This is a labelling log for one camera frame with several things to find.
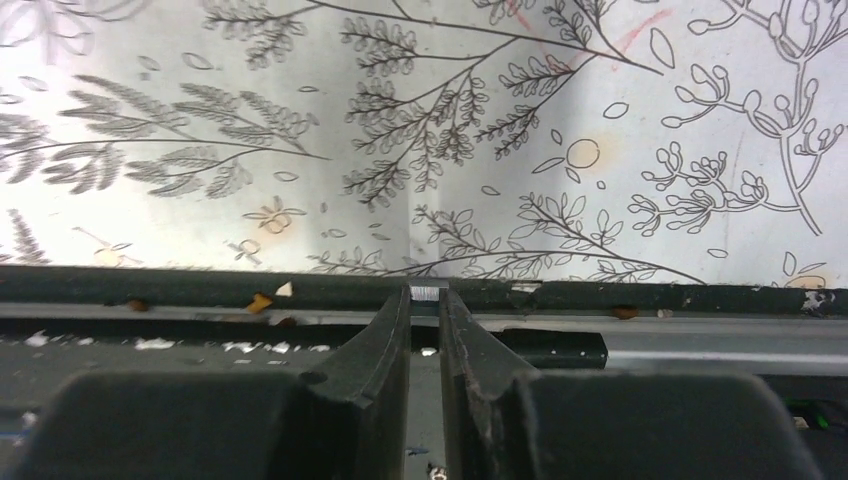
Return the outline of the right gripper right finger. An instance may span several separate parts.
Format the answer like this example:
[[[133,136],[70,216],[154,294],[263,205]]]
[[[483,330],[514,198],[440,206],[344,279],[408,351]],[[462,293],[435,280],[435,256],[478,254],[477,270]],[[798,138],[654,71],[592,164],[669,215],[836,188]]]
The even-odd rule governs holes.
[[[523,360],[440,294],[453,479],[819,479],[767,384],[725,372],[564,369]]]

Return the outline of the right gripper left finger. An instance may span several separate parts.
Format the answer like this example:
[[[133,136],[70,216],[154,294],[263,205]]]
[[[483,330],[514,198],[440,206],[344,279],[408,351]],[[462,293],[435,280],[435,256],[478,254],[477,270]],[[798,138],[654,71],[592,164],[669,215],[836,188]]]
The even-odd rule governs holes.
[[[247,372],[107,371],[46,405],[17,479],[399,479],[411,292],[323,362]]]

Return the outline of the silver staple strip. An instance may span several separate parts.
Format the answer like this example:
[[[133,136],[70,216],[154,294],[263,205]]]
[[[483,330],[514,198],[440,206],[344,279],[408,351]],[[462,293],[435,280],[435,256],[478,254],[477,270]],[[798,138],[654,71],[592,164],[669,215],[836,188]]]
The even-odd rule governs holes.
[[[438,286],[411,286],[411,300],[415,302],[438,302],[440,288]]]

